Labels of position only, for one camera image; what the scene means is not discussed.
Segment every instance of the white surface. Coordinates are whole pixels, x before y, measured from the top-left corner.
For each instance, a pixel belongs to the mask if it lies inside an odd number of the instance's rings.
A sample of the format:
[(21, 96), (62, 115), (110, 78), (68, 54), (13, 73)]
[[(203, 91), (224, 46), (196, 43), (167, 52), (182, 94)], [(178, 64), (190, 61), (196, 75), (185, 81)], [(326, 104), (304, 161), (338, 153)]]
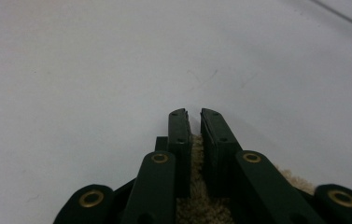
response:
[(117, 189), (181, 107), (352, 188), (352, 24), (302, 0), (0, 1), (0, 223)]

